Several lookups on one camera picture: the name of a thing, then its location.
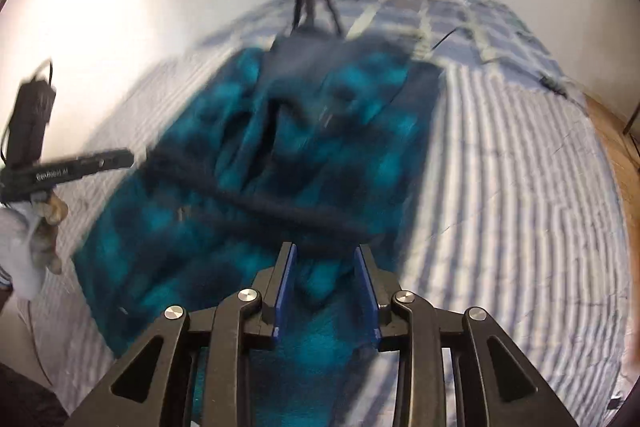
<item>plaid jacket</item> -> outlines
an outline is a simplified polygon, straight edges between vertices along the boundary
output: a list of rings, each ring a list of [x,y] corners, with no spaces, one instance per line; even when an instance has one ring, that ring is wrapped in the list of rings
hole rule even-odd
[[[394,268],[442,85],[440,69],[382,38],[314,28],[231,58],[74,256],[116,356],[167,306],[217,305],[293,241],[287,331],[277,351],[252,357],[254,403],[260,425],[325,425],[365,338],[353,248],[370,242]]]

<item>gloved hand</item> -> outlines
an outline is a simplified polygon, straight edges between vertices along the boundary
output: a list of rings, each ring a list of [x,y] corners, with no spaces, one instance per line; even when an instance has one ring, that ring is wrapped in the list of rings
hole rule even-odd
[[[46,203],[15,203],[0,208],[0,267],[12,279],[18,297],[31,300],[44,283],[45,270],[58,275],[58,225],[68,207],[55,194]]]

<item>wooden floor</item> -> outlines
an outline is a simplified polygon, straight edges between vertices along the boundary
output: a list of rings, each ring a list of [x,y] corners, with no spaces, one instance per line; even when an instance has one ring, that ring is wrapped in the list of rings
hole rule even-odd
[[[622,195],[626,229],[629,235],[634,301],[640,303],[640,157],[628,136],[622,136],[625,123],[592,98],[587,97],[589,115],[602,145],[607,150]],[[640,307],[635,306],[636,325],[640,324]],[[640,335],[637,335],[631,358],[640,360]]]

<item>striped bed sheet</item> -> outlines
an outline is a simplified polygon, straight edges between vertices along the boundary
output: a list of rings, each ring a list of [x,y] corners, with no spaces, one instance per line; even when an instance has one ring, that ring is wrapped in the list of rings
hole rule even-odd
[[[600,425],[612,391],[630,389],[618,380],[629,308],[626,229],[591,121],[579,103],[540,86],[542,75],[564,79],[557,63],[507,7],[490,0],[336,4],[348,36],[383,30],[447,72],[402,287],[443,309],[487,309],[578,423]],[[226,58],[244,44],[268,46],[291,13],[292,0],[274,0],[149,71],[86,149],[128,146],[139,165]],[[325,10],[318,24],[330,26]],[[72,213],[59,237],[64,259],[125,175],[60,187]],[[73,263],[60,277],[48,274],[38,299],[20,309],[30,313],[42,365],[72,411],[113,362]],[[393,355],[376,358],[337,425],[391,425],[396,363]],[[447,359],[446,385],[453,422]]]

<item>silver screw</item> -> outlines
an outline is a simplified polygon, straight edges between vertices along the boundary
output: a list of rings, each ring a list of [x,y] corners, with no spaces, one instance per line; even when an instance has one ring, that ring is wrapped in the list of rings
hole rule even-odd
[[[399,292],[396,292],[396,300],[405,304],[409,304],[415,301],[415,295],[412,294],[409,290],[400,290]]]
[[[175,306],[175,305],[169,306],[167,309],[164,310],[164,316],[168,318],[170,321],[179,319],[180,317],[182,317],[183,313],[184,313],[184,310],[180,308],[180,306]]]
[[[245,288],[238,292],[238,298],[244,302],[255,301],[258,296],[258,292],[252,288]]]
[[[469,317],[475,321],[484,321],[486,318],[486,311],[482,308],[471,308],[469,310]]]

